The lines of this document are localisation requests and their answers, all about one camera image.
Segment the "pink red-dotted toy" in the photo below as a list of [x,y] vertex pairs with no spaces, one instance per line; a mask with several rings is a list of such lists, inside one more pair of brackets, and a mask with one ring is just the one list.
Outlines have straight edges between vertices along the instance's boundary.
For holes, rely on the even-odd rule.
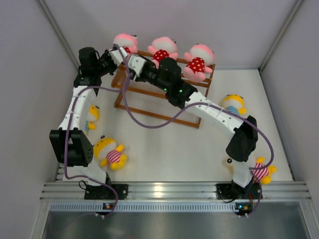
[[212,73],[209,66],[214,63],[215,54],[207,45],[198,43],[184,54],[184,59],[187,61],[183,69],[184,77],[193,82],[202,82],[206,74]]
[[148,46],[148,53],[153,56],[152,62],[158,69],[162,59],[168,57],[176,60],[178,58],[176,41],[167,36],[156,38]]
[[124,47],[128,53],[137,53],[138,52],[138,36],[128,33],[118,34],[113,41],[114,44]]

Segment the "yellow blue-striped toy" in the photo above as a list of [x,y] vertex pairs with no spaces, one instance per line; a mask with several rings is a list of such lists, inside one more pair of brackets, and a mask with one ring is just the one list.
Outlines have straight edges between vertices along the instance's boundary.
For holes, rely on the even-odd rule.
[[84,134],[87,135],[88,131],[96,129],[96,121],[99,119],[99,107],[91,105],[89,108],[88,116],[84,124]]
[[236,115],[244,115],[247,112],[243,97],[236,94],[227,95],[222,100],[221,106]]

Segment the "yellow pink-striped toy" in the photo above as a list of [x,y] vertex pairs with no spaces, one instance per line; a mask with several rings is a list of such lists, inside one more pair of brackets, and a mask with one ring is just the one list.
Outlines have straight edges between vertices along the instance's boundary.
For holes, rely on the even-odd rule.
[[127,163],[127,156],[123,153],[124,148],[114,139],[102,135],[93,146],[94,157],[101,168],[108,166],[111,170],[117,171]]
[[[265,166],[264,164],[265,158],[259,157],[255,160],[255,166],[256,168],[260,168]],[[223,166],[228,168],[228,171],[230,173],[233,173],[234,168],[232,166],[232,160],[230,158],[223,161]],[[267,168],[264,169],[254,169],[253,174],[257,177],[257,179],[260,181],[261,184],[270,184],[272,181],[271,175],[274,174],[277,171],[276,166],[270,165]]]

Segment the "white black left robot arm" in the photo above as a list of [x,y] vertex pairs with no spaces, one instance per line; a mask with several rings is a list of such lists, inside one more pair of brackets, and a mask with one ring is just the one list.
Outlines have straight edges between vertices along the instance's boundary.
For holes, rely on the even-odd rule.
[[87,138],[88,115],[99,90],[102,76],[112,75],[122,64],[127,52],[114,45],[102,55],[93,48],[79,50],[80,66],[73,82],[69,108],[57,129],[50,131],[49,139],[59,163],[64,165],[66,179],[87,180],[96,194],[107,199],[113,187],[109,175],[93,159],[93,145]]

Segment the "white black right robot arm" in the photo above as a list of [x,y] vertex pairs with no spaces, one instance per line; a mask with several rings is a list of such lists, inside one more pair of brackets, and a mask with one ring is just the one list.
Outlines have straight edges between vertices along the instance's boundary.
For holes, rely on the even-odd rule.
[[134,81],[148,82],[165,91],[165,98],[171,105],[200,117],[224,133],[229,139],[225,151],[233,167],[233,178],[231,183],[219,189],[218,198],[248,196],[253,185],[250,168],[258,140],[256,119],[252,116],[242,119],[214,104],[182,79],[181,68],[172,58],[165,58],[156,66],[143,56],[133,56],[128,66]]

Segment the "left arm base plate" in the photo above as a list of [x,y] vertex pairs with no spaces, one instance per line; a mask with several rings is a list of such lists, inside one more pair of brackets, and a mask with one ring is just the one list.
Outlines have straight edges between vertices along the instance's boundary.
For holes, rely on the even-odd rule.
[[[128,184],[113,184],[111,187],[118,195],[119,200],[124,200],[128,196]],[[85,188],[85,200],[115,200],[115,193],[105,186],[91,186],[87,185]]]

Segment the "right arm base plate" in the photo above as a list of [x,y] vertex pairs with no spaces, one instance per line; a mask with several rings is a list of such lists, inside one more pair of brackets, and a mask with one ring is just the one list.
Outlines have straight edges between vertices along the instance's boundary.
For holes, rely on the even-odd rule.
[[237,184],[231,183],[219,183],[216,185],[217,198],[219,200],[231,201],[231,200],[249,200],[249,199],[262,199],[261,187],[257,183],[252,183],[242,188]]

